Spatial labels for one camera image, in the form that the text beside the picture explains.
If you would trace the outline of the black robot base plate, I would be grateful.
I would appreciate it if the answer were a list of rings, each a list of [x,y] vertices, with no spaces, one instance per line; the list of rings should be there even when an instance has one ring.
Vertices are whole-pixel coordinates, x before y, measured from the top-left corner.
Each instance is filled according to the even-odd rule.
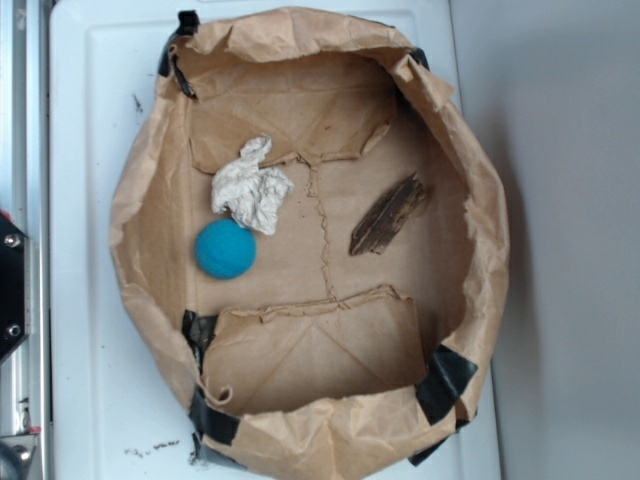
[[[0,314],[1,362],[4,363],[27,335],[26,237],[1,213]]]

